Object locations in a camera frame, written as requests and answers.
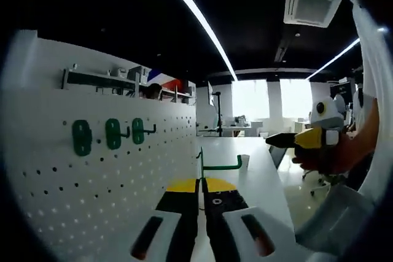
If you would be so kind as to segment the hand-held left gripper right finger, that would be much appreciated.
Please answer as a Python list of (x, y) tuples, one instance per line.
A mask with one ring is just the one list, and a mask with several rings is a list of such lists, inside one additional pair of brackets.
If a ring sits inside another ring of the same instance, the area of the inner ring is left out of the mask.
[(201, 180), (206, 231), (216, 261), (293, 261), (295, 238), (282, 222), (250, 207), (224, 180)]

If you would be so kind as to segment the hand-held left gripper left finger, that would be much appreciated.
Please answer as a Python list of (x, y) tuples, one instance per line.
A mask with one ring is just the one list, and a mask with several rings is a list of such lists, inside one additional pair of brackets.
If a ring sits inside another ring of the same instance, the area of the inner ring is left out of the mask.
[(132, 261), (190, 261), (198, 235), (198, 179), (169, 185), (130, 247)]

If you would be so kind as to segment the person's right hand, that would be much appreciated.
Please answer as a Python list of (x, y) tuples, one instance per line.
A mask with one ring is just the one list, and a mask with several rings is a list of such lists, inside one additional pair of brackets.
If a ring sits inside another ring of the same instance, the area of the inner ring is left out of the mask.
[(339, 143), (333, 147), (314, 150), (295, 151), (292, 159), (305, 170), (318, 171), (322, 174), (341, 174), (351, 170), (359, 161), (357, 142), (345, 134), (340, 136)]

